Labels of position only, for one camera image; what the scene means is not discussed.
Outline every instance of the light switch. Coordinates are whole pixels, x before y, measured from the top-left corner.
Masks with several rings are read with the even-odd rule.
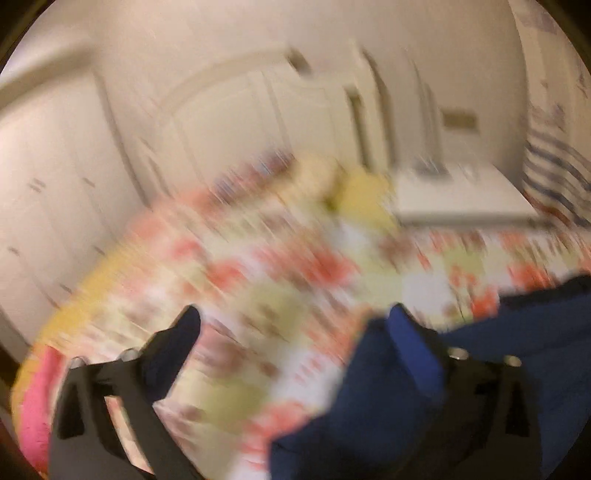
[[[443,126],[448,130],[470,130],[478,132],[478,116],[476,112],[461,109],[441,109]]]

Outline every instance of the cabinet handle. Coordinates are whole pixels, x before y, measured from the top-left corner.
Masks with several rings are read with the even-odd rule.
[[[65,290],[66,292],[68,292],[69,294],[72,294],[72,290],[68,287],[66,287],[63,283],[60,283],[60,288],[62,290]]]

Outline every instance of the floral bedspread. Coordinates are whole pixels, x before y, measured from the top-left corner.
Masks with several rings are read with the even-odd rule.
[[[204,207],[198,195],[138,219],[126,249],[100,301],[79,309],[86,320],[51,342],[108,361],[196,304],[201,337],[155,410],[212,480],[267,478],[270,441],[330,404],[374,313],[401,301],[451,329],[494,315],[499,292],[591,267],[573,233],[364,232],[319,205]],[[149,470],[121,405],[108,404],[129,457]]]

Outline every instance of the white wall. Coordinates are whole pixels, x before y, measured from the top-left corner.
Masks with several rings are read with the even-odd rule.
[[[424,152],[416,61],[445,108],[475,111],[479,134],[444,132],[444,157],[491,161],[519,183],[527,85],[505,0],[57,0],[25,36],[12,68],[45,37],[78,29],[99,46],[114,116],[135,161],[155,104],[190,73],[245,50],[285,41],[315,72],[347,68],[355,37],[375,61],[397,159]],[[141,167],[135,163],[140,179]]]

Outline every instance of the yellow pillow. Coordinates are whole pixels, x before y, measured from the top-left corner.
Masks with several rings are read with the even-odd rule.
[[[323,202],[334,195],[341,172],[336,158],[298,153],[286,176],[274,182],[272,191],[286,205]]]
[[[384,203],[392,193],[386,177],[359,168],[347,172],[332,203],[336,212],[346,220],[391,230],[397,223],[384,208]]]

